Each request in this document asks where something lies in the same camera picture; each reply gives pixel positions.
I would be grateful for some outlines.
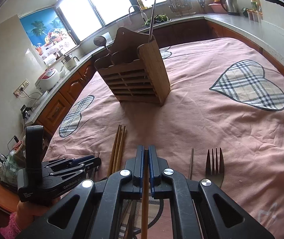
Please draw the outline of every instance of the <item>fork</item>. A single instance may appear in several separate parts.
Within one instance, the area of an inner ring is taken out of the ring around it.
[[[214,151],[212,149],[212,168],[211,168],[210,150],[208,150],[207,152],[205,178],[211,180],[220,188],[224,179],[224,158],[223,158],[222,149],[220,148],[220,168],[219,168],[218,159],[217,159],[217,148],[215,152],[216,152],[215,154],[216,162],[214,164]]]

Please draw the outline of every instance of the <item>kitchen counter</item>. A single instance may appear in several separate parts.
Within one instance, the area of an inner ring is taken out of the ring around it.
[[[260,24],[254,21],[250,21],[248,18],[241,16],[230,16],[227,14],[196,14],[192,16],[185,16],[180,18],[174,18],[171,21],[158,24],[154,26],[156,28],[162,28],[168,25],[205,19],[226,28],[229,28],[242,36],[250,39],[252,42],[259,45],[271,56],[273,56],[278,62],[284,66],[284,36],[275,32],[274,29],[268,28],[267,24]],[[138,32],[149,32],[149,28],[144,28]],[[31,116],[26,120],[25,125],[33,124],[41,111],[45,108],[47,103],[52,99],[55,93],[62,87],[62,85],[74,74],[85,62],[87,62],[93,55],[104,50],[104,47],[97,48],[80,59],[79,64],[71,71],[67,71],[65,76],[62,77],[59,82],[52,88],[48,95],[42,100],[42,102],[33,110]]]

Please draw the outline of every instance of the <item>blue sky in poster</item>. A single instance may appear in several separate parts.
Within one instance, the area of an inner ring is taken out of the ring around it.
[[[44,38],[46,37],[45,34],[42,34],[41,36],[35,36],[32,33],[32,30],[34,29],[34,26],[32,26],[32,23],[35,21],[42,21],[43,24],[46,27],[46,30],[44,31],[46,34],[49,32],[50,29],[52,29],[52,21],[57,18],[57,14],[53,8],[47,8],[42,11],[38,11],[35,13],[32,13],[28,16],[25,16],[20,19],[20,22],[27,33],[29,39],[31,40],[32,44],[34,46],[38,46],[38,43],[41,43],[40,46],[43,46],[46,42],[44,41]]]

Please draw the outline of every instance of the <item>power socket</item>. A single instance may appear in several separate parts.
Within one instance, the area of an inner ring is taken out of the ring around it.
[[[24,89],[28,86],[28,84],[29,84],[29,81],[28,81],[27,79],[25,79],[25,80],[23,81],[23,83],[19,85],[19,87],[17,88],[17,90],[15,90],[15,91],[13,92],[13,94],[15,95],[15,97],[18,98],[18,97],[19,97],[19,94],[22,92],[22,91],[21,91],[21,88],[24,90]]]

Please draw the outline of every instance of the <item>stainless steel kettle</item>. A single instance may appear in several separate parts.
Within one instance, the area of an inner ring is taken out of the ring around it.
[[[221,2],[223,9],[227,11],[229,15],[240,15],[240,12],[237,6],[237,0],[220,0],[220,2]]]

